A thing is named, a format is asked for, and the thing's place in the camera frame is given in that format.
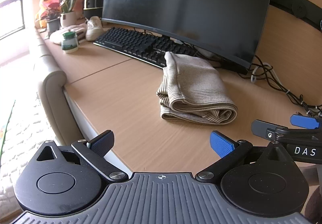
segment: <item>desk seam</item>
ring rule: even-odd
[[[75,80],[75,81],[73,81],[73,82],[69,83],[69,85],[72,85],[73,83],[78,82],[78,81],[80,81],[80,80],[82,80],[82,79],[85,79],[85,78],[87,78],[87,77],[89,77],[89,76],[92,76],[92,75],[94,75],[94,74],[96,74],[96,73],[98,73],[98,72],[101,72],[101,71],[103,71],[103,70],[107,70],[107,69],[109,69],[109,68],[111,68],[111,67],[114,67],[114,66],[116,66],[116,65],[122,64],[122,63],[124,63],[124,62],[126,62],[126,61],[129,61],[129,60],[132,60],[132,59],[133,59],[133,58],[128,59],[128,60],[124,60],[124,61],[122,61],[122,62],[120,62],[120,63],[116,63],[116,64],[114,64],[114,65],[112,65],[112,66],[110,66],[110,67],[107,67],[107,68],[101,69],[101,70],[99,70],[99,71],[96,71],[96,72],[94,72],[94,73],[88,74],[88,75],[86,75],[85,77],[82,77],[82,78],[80,78],[80,79],[78,79],[78,80]]]

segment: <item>potted plant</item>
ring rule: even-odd
[[[61,15],[59,0],[49,0],[42,2],[43,7],[46,9],[40,16],[40,20],[46,20],[48,37],[55,31],[59,30]]]
[[[76,13],[73,11],[76,0],[59,0],[61,7],[60,22],[63,28],[76,24]]]

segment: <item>black monitor screen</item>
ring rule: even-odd
[[[104,21],[192,43],[246,68],[252,63],[269,0],[104,0]]]

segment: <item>folded striped cloth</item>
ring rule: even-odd
[[[163,119],[222,125],[236,118],[236,105],[206,60],[172,52],[165,53],[165,60],[157,91]]]

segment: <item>white sneaker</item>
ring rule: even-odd
[[[102,22],[97,16],[93,16],[87,22],[86,40],[94,41],[104,33]]]

